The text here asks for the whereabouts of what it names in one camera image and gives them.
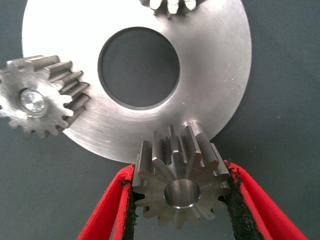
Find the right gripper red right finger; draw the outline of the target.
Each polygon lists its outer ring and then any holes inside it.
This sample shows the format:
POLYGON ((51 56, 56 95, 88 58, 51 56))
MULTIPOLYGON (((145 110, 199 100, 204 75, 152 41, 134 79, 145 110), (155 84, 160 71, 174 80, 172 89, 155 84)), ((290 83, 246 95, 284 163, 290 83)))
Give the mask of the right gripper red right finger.
POLYGON ((237 240, 307 239, 244 168, 224 163, 231 174, 228 211, 237 240))

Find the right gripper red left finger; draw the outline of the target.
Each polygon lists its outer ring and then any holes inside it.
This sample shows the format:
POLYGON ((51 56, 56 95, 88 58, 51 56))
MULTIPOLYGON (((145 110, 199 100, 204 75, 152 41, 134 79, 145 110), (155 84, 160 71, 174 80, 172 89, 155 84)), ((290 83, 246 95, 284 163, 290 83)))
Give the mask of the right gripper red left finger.
POLYGON ((135 166, 122 168, 110 182, 78 240, 132 240, 135 224, 135 206, 132 180, 135 166))

